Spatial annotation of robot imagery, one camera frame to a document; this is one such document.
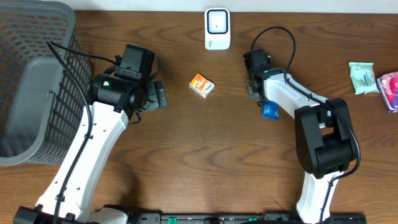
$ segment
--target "gray basket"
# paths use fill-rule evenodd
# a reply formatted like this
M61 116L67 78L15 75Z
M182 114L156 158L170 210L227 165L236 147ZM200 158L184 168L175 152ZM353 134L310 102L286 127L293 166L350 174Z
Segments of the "gray basket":
M45 41L81 51L75 20L60 2L0 0L0 165L62 163L84 103ZM86 59L55 49L87 91Z

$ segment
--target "white and green pouch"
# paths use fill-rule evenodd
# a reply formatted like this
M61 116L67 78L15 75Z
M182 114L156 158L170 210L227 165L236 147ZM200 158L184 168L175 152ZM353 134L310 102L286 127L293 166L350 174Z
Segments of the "white and green pouch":
M355 94L379 92L374 79L373 63L349 62L348 65Z

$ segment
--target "orange package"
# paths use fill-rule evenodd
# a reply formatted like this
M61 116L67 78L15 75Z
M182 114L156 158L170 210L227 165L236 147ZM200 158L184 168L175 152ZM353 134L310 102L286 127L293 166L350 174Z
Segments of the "orange package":
M189 87L201 95L201 97L206 98L207 95L214 90L214 87L216 85L197 73L195 77L193 77L193 80L189 83Z

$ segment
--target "wood grain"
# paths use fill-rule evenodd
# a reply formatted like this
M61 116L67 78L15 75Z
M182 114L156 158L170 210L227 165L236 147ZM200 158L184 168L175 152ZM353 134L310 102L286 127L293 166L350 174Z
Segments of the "wood grain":
M303 170L295 153L294 121L261 118L248 99L242 55L269 26L297 40L294 78L349 106L362 150L355 175L339 181L332 212L363 212L368 223L398 220L398 114L379 94L355 95L348 62L374 62L376 77L398 70L397 15L233 13L232 42L204 48L203 13L78 11L76 33L85 52L113 58L126 44L146 47L162 60L169 106L142 114L117 141L99 180L93 210L106 203L165 213L262 213L291 210ZM292 51L282 31L263 35L276 66ZM93 60L95 73L109 66ZM188 87L196 73L216 83L203 99ZM0 220L11 223L21 205L33 207L59 166L0 167Z

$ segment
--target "purple package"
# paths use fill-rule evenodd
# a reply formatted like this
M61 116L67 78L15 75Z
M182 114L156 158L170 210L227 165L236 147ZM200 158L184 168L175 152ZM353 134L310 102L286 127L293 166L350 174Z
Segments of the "purple package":
M398 111L398 72L388 73L377 79L381 98L390 113Z

